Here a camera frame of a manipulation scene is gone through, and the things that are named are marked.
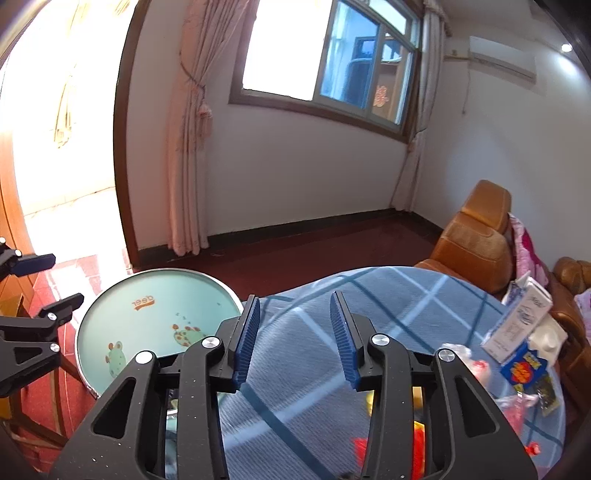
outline blue checkered tablecloth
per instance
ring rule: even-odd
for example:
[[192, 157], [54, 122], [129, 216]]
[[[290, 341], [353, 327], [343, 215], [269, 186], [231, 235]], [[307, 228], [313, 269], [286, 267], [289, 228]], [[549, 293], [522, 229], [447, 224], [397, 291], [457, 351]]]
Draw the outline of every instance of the blue checkered tablecloth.
[[[247, 382], [220, 404], [232, 480], [329, 480], [359, 472], [353, 437], [367, 437], [365, 393], [345, 381], [329, 316], [329, 298], [343, 291], [350, 310], [369, 317], [406, 348], [433, 353], [461, 343], [474, 359], [505, 308], [470, 284], [428, 270], [375, 267], [343, 272], [261, 299], [261, 328]], [[551, 376], [562, 401], [560, 382]], [[513, 393], [493, 368], [491, 394]], [[562, 452], [564, 407], [543, 417], [530, 409], [521, 439], [535, 441], [544, 473]]]

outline box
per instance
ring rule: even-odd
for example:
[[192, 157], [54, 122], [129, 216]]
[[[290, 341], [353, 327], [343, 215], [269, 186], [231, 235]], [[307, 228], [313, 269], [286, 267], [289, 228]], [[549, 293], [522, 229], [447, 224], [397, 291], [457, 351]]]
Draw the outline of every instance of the box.
[[519, 290], [511, 293], [506, 312], [482, 342], [482, 348], [500, 364], [527, 340], [552, 307], [550, 294], [533, 278]]

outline pink blanket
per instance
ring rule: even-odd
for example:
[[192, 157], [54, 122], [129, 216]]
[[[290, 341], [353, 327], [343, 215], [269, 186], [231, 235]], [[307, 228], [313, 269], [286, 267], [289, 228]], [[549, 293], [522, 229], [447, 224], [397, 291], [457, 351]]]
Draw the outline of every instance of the pink blanket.
[[547, 286], [548, 278], [544, 272], [542, 260], [535, 254], [534, 243], [531, 241], [529, 233], [517, 217], [509, 214], [509, 219], [511, 220], [513, 240], [515, 242], [516, 277], [520, 278], [529, 271], [530, 277], [543, 287]]

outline red floor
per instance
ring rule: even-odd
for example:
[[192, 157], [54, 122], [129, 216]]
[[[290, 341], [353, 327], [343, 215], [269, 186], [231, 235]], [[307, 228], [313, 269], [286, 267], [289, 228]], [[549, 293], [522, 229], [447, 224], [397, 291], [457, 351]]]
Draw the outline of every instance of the red floor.
[[[223, 281], [244, 300], [251, 293], [264, 297], [354, 268], [414, 265], [429, 256], [436, 240], [437, 233], [424, 223], [393, 214], [251, 244], [211, 248], [197, 257], [154, 267], [202, 271]], [[35, 315], [41, 306], [73, 293], [85, 295], [83, 307], [60, 332], [62, 351], [75, 363], [74, 327], [101, 291], [130, 273], [125, 251], [56, 265], [39, 275], [30, 314]], [[94, 400], [84, 386], [63, 371], [60, 371], [60, 390], [66, 432], [70, 436]], [[49, 381], [44, 377], [23, 390], [23, 410], [33, 420], [54, 430], [49, 398]], [[43, 471], [49, 469], [58, 454], [56, 450], [28, 447], [23, 451]]]

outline baseboard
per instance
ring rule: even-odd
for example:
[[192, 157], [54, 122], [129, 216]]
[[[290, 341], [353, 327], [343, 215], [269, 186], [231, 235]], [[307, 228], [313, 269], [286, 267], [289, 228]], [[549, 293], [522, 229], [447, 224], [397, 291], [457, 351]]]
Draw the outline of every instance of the baseboard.
[[[252, 228], [250, 230], [240, 230], [237, 232], [219, 233], [208, 237], [209, 247], [212, 250], [228, 248], [233, 245], [253, 244], [268, 240], [271, 238], [279, 238], [282, 236], [292, 236], [301, 233], [313, 232], [323, 228], [343, 225], [346, 223], [362, 222], [364, 220], [372, 220], [376, 218], [384, 218], [391, 216], [408, 217], [414, 222], [417, 222], [425, 230], [433, 235], [439, 236], [443, 232], [434, 223], [424, 219], [417, 213], [397, 212], [392, 209], [372, 210], [370, 212], [348, 213], [347, 215], [337, 215], [325, 218], [315, 218], [312, 220], [301, 220], [299, 222], [282, 223], [281, 225], [263, 226], [260, 228]], [[193, 254], [187, 254], [185, 257], [192, 257]], [[168, 248], [167, 245], [157, 245], [156, 247], [143, 248], [139, 251], [139, 266], [136, 268], [145, 268], [150, 265], [162, 264], [176, 260], [179, 257]]]

